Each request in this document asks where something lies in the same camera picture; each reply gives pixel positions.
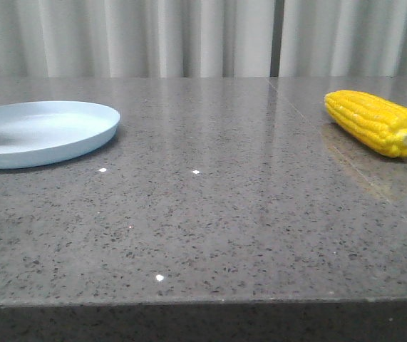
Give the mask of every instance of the curtain fold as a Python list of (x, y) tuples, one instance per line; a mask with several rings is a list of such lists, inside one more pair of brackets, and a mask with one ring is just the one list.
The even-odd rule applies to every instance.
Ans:
[(0, 70), (50, 77), (407, 75), (407, 0), (0, 0)]

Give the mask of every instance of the plate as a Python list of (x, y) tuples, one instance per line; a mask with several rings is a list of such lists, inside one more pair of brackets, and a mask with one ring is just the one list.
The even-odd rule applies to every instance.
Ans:
[(0, 169), (47, 165), (85, 155), (115, 135), (119, 120), (117, 110), (97, 103), (0, 106)]

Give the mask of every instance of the corn cob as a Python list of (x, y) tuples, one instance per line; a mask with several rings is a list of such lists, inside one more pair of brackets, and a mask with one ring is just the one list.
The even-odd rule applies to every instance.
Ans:
[(387, 157), (407, 157), (407, 108), (375, 95), (338, 90), (325, 95), (330, 116), (347, 132)]

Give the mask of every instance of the corn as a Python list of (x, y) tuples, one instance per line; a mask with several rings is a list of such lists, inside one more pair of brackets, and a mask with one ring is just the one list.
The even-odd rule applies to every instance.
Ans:
[(375, 95), (338, 90), (325, 95), (330, 116), (356, 139), (387, 157), (407, 157), (407, 108)]

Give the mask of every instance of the countertop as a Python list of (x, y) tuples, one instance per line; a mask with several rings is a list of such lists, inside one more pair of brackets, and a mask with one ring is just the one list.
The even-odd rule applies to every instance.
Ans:
[(0, 105), (121, 115), (95, 152), (0, 170), (0, 308), (407, 301), (407, 159), (333, 123), (342, 88), (407, 107), (407, 77), (0, 77)]

